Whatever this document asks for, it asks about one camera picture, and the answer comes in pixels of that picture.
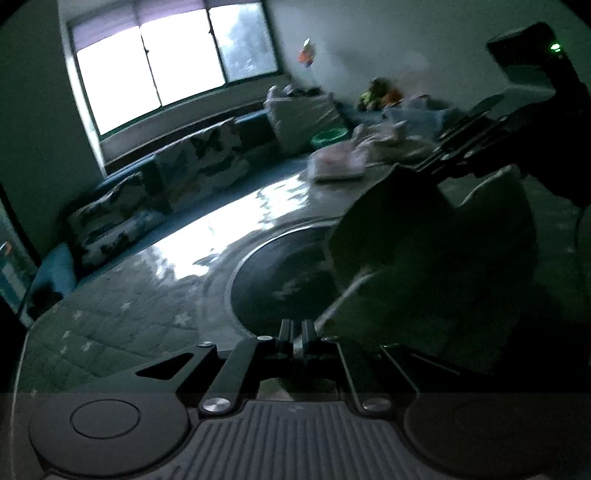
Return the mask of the quilted star table cover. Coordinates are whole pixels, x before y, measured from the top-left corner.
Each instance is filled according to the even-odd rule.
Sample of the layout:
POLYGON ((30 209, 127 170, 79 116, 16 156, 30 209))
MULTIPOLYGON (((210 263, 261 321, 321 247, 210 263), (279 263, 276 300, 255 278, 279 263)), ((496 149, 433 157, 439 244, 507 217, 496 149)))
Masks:
POLYGON ((228 350, 283 319, 322 318, 339 298, 322 243, 385 173, 314 185, 291 166, 164 224, 34 323, 16 393, 61 392, 201 341, 228 350))

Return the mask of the dark blue sofa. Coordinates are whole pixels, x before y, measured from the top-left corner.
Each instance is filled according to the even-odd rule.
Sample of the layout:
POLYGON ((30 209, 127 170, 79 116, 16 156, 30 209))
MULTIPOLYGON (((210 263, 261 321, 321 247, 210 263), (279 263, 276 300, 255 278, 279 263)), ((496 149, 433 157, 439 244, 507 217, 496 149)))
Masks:
POLYGON ((152 231, 242 186, 278 149, 259 110, 173 141, 73 200, 58 218, 59 243, 32 282, 26 314, 39 318, 152 231))

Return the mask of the green plush toy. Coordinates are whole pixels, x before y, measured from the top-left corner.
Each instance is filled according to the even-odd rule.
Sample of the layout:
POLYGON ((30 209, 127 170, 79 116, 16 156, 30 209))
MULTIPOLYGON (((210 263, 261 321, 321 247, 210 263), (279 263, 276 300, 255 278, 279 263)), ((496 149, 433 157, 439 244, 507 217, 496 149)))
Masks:
POLYGON ((359 111, 381 111, 388 106, 399 104, 404 94, 386 78, 370 81, 366 92, 360 96, 356 109, 359 111))

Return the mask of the pastel striped baby garment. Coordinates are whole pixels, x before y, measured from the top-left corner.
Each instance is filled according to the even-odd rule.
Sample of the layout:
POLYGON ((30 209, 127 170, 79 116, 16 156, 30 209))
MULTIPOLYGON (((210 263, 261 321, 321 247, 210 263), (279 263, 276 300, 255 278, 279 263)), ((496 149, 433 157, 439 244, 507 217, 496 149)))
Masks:
POLYGON ((319 334, 462 363, 528 362, 547 341, 535 220, 513 166, 459 204, 394 167, 342 216, 325 256, 339 298, 315 321, 319 334))

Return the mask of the colourful pinwheel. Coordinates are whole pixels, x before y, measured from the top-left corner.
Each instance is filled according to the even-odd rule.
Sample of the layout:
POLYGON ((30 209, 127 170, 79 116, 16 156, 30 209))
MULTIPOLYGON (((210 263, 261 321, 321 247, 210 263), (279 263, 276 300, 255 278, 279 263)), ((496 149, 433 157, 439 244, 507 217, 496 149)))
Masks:
POLYGON ((311 38, 305 39, 301 51, 297 56, 297 61, 306 68, 310 68, 315 62, 315 45, 311 38))

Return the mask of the green plastic basin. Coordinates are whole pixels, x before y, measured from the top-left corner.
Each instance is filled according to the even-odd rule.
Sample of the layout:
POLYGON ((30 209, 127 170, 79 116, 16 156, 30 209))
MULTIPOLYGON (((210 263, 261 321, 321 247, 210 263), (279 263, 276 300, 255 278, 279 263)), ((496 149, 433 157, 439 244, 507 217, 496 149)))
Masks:
POLYGON ((345 127, 334 127, 322 130, 311 138, 311 148, 318 150, 329 145, 345 141, 349 138, 349 130, 345 127))

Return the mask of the window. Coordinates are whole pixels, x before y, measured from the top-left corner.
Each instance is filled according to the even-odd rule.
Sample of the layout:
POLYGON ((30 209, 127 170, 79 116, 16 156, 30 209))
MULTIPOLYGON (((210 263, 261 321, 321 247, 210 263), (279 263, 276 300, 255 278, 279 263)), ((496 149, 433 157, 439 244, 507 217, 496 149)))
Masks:
POLYGON ((69 45, 99 136, 280 73, 260 1, 74 1, 69 45))

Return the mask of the white pillow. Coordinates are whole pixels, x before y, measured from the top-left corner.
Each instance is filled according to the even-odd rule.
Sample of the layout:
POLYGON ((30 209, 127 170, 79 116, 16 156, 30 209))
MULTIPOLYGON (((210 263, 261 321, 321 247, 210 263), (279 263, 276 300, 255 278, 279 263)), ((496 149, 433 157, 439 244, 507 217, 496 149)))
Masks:
POLYGON ((280 152, 294 156, 311 143, 312 137, 331 128, 344 128, 342 116, 329 95, 288 97, 276 85, 263 103, 280 152))

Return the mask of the butterfly print cushion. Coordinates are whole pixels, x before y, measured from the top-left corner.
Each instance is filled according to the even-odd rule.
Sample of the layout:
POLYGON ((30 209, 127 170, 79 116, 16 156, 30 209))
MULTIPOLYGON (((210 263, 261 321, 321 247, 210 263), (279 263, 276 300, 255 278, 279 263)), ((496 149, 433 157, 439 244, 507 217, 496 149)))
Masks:
POLYGON ((167 145, 155 153, 153 161, 173 212, 228 188, 250 169, 233 118, 167 145))

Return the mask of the white tissue pack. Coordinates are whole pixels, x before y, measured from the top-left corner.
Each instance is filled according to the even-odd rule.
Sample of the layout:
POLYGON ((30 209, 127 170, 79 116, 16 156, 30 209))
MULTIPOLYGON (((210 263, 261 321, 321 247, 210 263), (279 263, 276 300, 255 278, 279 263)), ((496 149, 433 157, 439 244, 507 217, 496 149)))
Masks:
POLYGON ((351 140, 322 147, 308 157, 307 175, 312 182, 356 179, 365 172, 365 157, 356 153, 351 140))

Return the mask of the beige crumpled cloth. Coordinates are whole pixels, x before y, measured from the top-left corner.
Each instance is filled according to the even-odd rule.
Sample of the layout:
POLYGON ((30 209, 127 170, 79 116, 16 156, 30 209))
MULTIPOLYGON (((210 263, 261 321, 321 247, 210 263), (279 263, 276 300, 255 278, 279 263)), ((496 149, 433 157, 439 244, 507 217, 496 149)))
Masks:
POLYGON ((353 130, 353 153, 367 164, 415 165, 428 158, 435 147, 429 139, 410 135, 406 121, 361 124, 353 130))

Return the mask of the clear plastic storage box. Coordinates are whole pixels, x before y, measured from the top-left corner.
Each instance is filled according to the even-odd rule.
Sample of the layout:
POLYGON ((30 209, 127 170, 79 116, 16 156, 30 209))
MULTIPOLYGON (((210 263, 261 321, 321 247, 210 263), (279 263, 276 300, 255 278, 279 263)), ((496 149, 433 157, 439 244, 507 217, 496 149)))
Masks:
POLYGON ((384 108, 385 120, 398 123, 407 122, 411 135, 435 138, 443 130, 450 118, 456 113, 456 106, 445 100, 429 95, 408 97, 396 105, 384 108))

